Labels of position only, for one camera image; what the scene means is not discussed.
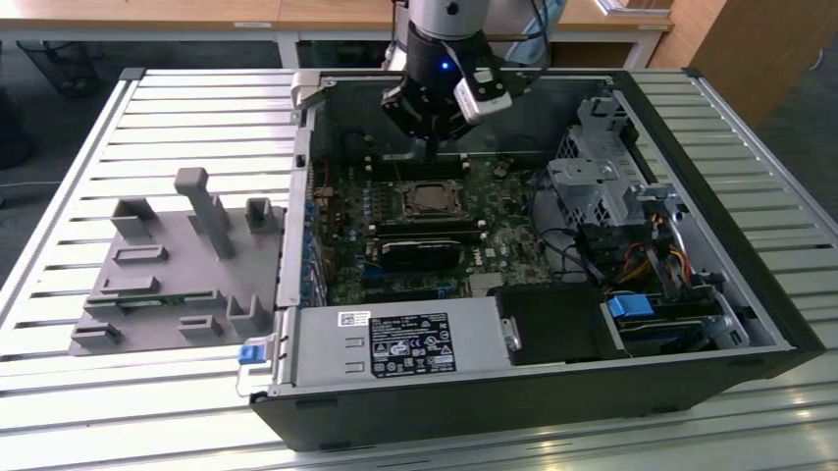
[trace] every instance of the metal bracket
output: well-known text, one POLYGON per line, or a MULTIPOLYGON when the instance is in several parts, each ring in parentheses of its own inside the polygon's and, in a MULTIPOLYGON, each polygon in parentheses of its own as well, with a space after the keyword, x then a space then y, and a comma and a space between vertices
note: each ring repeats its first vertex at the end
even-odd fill
POLYGON ((295 110, 303 110, 323 99, 319 71, 301 70, 291 79, 291 103, 295 110))

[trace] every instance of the blue latch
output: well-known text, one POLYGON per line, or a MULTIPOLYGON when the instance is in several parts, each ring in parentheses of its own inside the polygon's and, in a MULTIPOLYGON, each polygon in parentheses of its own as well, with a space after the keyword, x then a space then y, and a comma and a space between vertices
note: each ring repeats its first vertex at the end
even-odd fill
POLYGON ((618 294, 607 300, 611 317, 651 316, 655 314, 644 294, 618 294))
POLYGON ((259 363, 264 363, 264 345, 241 345, 239 364, 256 365, 259 363))

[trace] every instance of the black cable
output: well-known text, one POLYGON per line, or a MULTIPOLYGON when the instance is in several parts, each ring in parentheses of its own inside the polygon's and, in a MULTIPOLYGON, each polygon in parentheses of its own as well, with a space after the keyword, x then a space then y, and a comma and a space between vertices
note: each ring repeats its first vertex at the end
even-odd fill
POLYGON ((550 23, 550 16, 547 15, 547 0, 540 0, 544 17, 547 17, 546 19, 540 16, 538 6, 535 5, 535 0, 528 0, 528 4, 532 8, 535 19, 538 20, 538 26, 540 27, 540 36, 544 41, 544 65, 540 67, 540 70, 535 73, 535 75, 530 77, 526 81, 527 85, 532 85, 532 83, 544 75, 544 73, 547 72, 547 68, 550 67, 550 37, 547 36, 547 24, 550 23))

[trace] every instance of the barcode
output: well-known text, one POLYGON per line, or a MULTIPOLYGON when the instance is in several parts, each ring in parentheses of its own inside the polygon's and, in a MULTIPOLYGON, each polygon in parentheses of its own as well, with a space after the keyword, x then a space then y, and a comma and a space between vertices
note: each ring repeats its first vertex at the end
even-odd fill
POLYGON ((338 327, 370 325, 370 311, 344 311, 338 313, 338 327))

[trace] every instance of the aluminum slatted table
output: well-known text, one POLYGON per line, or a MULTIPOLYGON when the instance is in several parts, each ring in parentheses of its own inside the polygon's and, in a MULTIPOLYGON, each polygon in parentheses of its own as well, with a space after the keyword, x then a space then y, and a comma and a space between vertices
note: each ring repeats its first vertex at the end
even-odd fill
POLYGON ((295 453, 236 393, 235 346, 67 356, 117 197, 187 209, 175 172, 199 165, 227 207, 255 195, 284 204, 291 76, 148 71, 116 85, 0 291, 0 469, 765 469, 838 459, 838 230, 707 83, 682 72, 634 77, 830 348, 790 373, 680 413, 295 453))

